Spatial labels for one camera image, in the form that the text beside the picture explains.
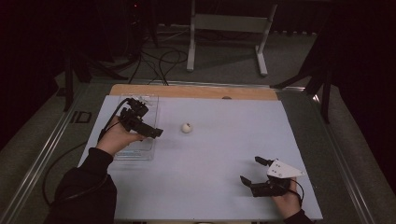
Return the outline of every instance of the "hand-mounted device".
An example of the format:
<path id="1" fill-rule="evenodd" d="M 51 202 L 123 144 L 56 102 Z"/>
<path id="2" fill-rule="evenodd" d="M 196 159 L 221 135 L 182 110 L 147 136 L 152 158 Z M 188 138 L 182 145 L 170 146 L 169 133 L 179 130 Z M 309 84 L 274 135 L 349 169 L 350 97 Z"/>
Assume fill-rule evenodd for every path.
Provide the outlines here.
<path id="1" fill-rule="evenodd" d="M 161 134 L 163 133 L 162 129 L 153 128 L 143 122 L 143 117 L 146 115 L 147 112 L 149 112 L 149 109 L 146 106 L 146 104 L 134 98 L 126 98 L 117 106 L 117 109 L 114 111 L 107 125 L 105 126 L 104 129 L 102 129 L 101 133 L 99 134 L 98 141 L 103 137 L 103 135 L 105 135 L 105 133 L 108 130 L 107 127 L 110 121 L 114 118 L 114 116 L 117 114 L 120 108 L 125 104 L 125 102 L 130 106 L 130 108 L 124 107 L 121 110 L 119 121 L 126 131 L 129 132 L 131 130 L 134 130 L 137 133 L 140 133 L 146 137 L 151 137 L 151 138 L 156 138 L 161 136 Z"/>
<path id="2" fill-rule="evenodd" d="M 268 180 L 264 183 L 253 184 L 241 176 L 242 183 L 251 189 L 253 197 L 282 196 L 290 191 L 291 177 L 305 175 L 304 172 L 279 160 L 269 161 L 261 157 L 255 157 L 255 160 L 261 165 L 268 165 L 269 168 L 267 171 Z"/>

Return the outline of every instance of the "black sleeve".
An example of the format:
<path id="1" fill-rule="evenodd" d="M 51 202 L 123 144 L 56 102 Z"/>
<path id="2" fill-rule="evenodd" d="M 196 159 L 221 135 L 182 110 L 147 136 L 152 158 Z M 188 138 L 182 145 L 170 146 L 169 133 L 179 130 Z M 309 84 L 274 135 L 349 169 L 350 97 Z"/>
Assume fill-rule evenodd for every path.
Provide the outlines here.
<path id="1" fill-rule="evenodd" d="M 117 189 L 107 174 L 111 162 L 111 155 L 90 148 L 81 166 L 64 175 L 44 223 L 114 223 Z"/>
<path id="2" fill-rule="evenodd" d="M 312 224 L 313 222 L 305 215 L 305 211 L 303 209 L 300 212 L 294 214 L 291 217 L 288 217 L 284 220 L 286 224 Z"/>

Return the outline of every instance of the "white metal stand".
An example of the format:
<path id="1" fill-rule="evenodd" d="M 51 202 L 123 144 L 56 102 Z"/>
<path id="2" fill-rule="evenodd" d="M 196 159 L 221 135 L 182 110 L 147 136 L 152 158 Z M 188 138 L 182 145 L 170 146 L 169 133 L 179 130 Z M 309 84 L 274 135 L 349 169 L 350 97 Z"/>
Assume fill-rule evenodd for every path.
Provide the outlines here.
<path id="1" fill-rule="evenodd" d="M 257 17 L 239 17 L 239 16 L 223 16 L 208 15 L 195 13 L 195 0 L 191 0 L 191 26 L 190 26 L 190 48 L 187 61 L 187 70 L 194 70 L 195 60 L 195 29 L 221 30 L 221 31 L 238 31 L 262 33 L 262 42 L 256 46 L 257 61 L 260 67 L 260 74 L 267 76 L 267 67 L 262 55 L 262 51 L 267 41 L 272 21 L 276 12 L 277 5 L 272 5 L 270 14 L 267 18 Z"/>

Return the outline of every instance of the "clear plastic container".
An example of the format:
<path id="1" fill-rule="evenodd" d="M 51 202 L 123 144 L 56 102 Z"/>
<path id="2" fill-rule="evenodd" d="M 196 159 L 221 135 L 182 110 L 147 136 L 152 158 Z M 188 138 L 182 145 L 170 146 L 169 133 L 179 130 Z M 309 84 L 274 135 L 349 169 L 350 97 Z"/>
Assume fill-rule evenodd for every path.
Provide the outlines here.
<path id="1" fill-rule="evenodd" d="M 146 105 L 148 108 L 148 112 L 143 116 L 143 122 L 147 125 L 156 128 L 157 122 L 157 113 L 158 113 L 158 95 L 147 95 L 147 94 L 123 94 L 120 96 L 119 103 L 126 98 L 134 98 L 137 101 L 140 101 Z M 125 103 L 119 110 L 119 114 L 121 110 L 126 107 L 127 109 L 130 106 Z M 154 158 L 154 143 L 155 139 L 146 138 L 145 140 L 139 142 L 133 142 L 128 147 L 124 148 L 120 152 L 116 154 L 114 160 L 118 161 L 151 161 Z"/>

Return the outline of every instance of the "white ball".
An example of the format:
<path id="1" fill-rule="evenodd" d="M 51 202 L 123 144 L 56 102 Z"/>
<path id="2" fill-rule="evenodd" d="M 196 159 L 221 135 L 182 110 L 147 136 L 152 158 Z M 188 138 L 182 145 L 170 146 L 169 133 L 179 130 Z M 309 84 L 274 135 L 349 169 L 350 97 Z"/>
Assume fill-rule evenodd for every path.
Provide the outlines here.
<path id="1" fill-rule="evenodd" d="M 192 126 L 189 123 L 184 123 L 183 125 L 181 125 L 181 131 L 183 133 L 190 133 L 192 131 Z"/>

